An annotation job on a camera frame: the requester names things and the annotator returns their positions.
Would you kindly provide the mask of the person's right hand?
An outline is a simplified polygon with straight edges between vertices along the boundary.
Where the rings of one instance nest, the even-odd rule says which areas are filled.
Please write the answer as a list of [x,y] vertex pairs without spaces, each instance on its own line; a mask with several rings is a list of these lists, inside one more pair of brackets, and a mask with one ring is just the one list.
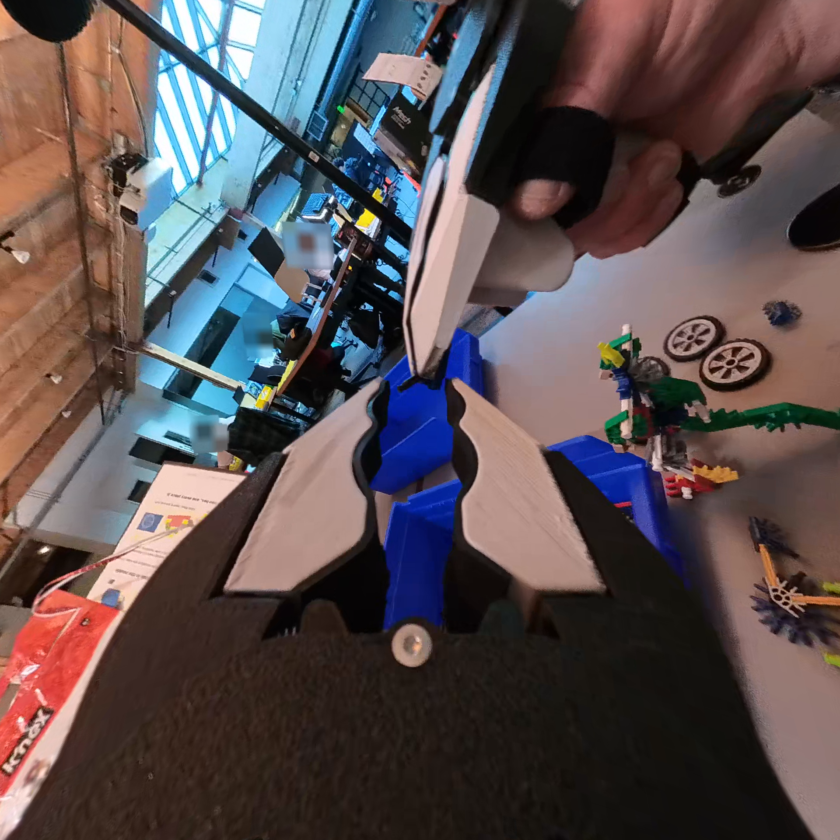
[[542,105],[652,143],[569,230],[575,254],[606,259],[660,234],[683,201],[683,153],[705,161],[768,100],[837,77],[838,26],[832,1],[582,2]]

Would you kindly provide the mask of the white ceiling projector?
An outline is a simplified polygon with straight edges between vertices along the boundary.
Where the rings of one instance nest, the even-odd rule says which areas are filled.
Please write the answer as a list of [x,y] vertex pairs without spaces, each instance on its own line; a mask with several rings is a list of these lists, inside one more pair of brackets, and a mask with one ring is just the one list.
[[141,232],[152,227],[174,200],[172,165],[155,156],[124,167],[118,211],[122,221]]

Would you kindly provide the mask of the black product carton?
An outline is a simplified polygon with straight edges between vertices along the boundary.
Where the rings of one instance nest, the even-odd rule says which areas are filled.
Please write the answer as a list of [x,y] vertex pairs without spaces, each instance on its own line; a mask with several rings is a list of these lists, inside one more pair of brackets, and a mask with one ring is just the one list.
[[373,140],[400,172],[421,183],[432,145],[425,110],[397,92],[381,116]]

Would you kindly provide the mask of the blue plastic bin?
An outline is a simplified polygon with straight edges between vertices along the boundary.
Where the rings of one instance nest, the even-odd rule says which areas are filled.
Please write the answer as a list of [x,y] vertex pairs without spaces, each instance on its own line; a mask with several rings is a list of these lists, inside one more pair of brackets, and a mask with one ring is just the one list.
[[453,429],[444,385],[432,389],[416,384],[399,391],[410,374],[403,358],[385,375],[390,384],[387,420],[379,436],[381,466],[371,488],[388,495],[431,474],[452,455]]
[[[665,558],[685,585],[689,578],[673,540],[668,500],[659,473],[636,455],[620,455],[593,436],[549,447],[565,456]],[[384,536],[390,584],[384,630],[412,618],[444,624],[444,572],[452,549],[458,479],[393,503]]]

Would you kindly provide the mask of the blue connector orange rod piece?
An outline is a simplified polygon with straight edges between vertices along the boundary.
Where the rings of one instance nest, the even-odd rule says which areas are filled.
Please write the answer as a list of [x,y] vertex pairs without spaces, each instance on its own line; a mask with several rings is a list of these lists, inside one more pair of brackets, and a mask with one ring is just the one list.
[[777,586],[767,581],[757,583],[751,595],[752,609],[772,635],[794,645],[837,652],[838,617],[830,615],[827,607],[796,600],[812,596],[811,583],[803,572]]

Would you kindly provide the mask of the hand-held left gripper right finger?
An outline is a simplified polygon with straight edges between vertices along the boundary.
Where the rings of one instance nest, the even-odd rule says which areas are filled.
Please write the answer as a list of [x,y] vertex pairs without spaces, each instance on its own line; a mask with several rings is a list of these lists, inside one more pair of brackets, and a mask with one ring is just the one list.
[[546,448],[460,379],[447,381],[446,394],[461,483],[458,547],[501,573],[526,623],[546,597],[606,595]]

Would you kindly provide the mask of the orange rod blue clip piece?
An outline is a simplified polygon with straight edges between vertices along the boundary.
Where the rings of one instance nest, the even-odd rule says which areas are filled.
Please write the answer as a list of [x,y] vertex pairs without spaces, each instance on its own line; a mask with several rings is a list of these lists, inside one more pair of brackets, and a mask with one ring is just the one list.
[[796,559],[797,552],[786,542],[781,529],[769,519],[750,516],[749,534],[752,546],[761,559],[765,583],[771,592],[779,590],[782,582],[774,566],[774,557]]

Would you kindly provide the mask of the grey toy wheel black tire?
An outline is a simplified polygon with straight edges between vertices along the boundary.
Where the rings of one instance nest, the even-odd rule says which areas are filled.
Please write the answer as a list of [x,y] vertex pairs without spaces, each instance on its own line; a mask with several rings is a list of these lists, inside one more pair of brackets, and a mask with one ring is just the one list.
[[759,341],[734,339],[710,350],[700,361],[702,384],[716,392],[749,388],[770,372],[773,356]]
[[726,337],[726,327],[717,318],[700,315],[675,325],[665,336],[663,352],[672,361],[687,363],[701,360]]

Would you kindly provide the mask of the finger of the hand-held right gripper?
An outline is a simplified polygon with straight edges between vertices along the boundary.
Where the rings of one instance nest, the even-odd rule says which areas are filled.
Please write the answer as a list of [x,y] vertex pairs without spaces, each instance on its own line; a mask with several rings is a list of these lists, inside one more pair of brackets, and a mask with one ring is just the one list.
[[457,140],[465,146],[468,169],[500,167],[500,61],[451,59],[428,113],[425,168],[450,155]]
[[442,154],[423,187],[403,309],[406,355],[417,377],[430,377],[451,344],[501,218],[467,191],[465,178],[466,158]]

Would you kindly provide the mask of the black metal pole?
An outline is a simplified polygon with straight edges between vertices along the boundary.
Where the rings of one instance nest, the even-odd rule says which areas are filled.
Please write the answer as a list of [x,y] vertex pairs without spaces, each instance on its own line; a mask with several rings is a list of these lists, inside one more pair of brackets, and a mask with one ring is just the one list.
[[339,186],[364,209],[371,211],[383,222],[384,226],[390,229],[392,237],[400,245],[405,247],[410,245],[413,231],[395,212],[383,203],[375,201],[371,194],[342,173],[302,138],[290,131],[268,110],[259,105],[255,99],[237,88],[220,71],[214,69],[198,54],[185,46],[152,16],[131,1],[106,1],[104,4],[141,32],[150,42],[169,53],[180,61],[184,67],[205,80],[211,89],[224,96],[273,138],[285,144],[301,158],[306,159],[328,181]]

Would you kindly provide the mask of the green leafy toy piece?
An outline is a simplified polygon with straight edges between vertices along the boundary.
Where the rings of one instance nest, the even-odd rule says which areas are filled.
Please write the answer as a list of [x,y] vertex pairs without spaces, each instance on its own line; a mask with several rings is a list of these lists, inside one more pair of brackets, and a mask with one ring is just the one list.
[[711,434],[741,427],[765,429],[769,432],[784,431],[788,426],[812,426],[839,430],[839,411],[789,402],[755,407],[745,411],[714,409],[701,416],[688,416],[680,430]]

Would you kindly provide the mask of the toy set packaging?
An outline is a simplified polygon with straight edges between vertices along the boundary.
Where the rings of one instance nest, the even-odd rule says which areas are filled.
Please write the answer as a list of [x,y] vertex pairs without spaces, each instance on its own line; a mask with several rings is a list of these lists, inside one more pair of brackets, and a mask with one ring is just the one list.
[[34,605],[2,674],[15,688],[1,721],[4,830],[23,814],[57,762],[120,609],[56,590]]

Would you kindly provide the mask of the red rod toy assembly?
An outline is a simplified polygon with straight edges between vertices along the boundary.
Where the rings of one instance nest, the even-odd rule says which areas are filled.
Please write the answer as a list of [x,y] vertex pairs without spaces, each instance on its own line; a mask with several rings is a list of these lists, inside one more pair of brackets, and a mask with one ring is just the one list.
[[616,339],[598,344],[599,375],[616,387],[617,415],[604,424],[618,454],[643,452],[669,498],[691,500],[738,481],[737,470],[709,465],[690,454],[685,434],[710,432],[712,411],[697,383],[670,376],[658,357],[643,355],[642,343],[626,323]]

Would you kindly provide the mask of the black stand base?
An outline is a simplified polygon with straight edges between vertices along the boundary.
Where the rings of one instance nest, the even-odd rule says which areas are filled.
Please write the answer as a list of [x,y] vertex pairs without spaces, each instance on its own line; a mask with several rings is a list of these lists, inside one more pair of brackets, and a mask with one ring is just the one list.
[[839,184],[808,203],[789,223],[786,238],[801,252],[839,249]]

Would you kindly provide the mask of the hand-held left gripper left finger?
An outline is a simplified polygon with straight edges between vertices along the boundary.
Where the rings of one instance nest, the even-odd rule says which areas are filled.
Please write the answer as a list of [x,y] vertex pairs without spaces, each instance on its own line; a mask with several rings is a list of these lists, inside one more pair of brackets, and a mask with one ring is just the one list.
[[282,453],[226,582],[226,595],[333,602],[345,621],[382,621],[390,573],[371,481],[390,386],[369,381]]

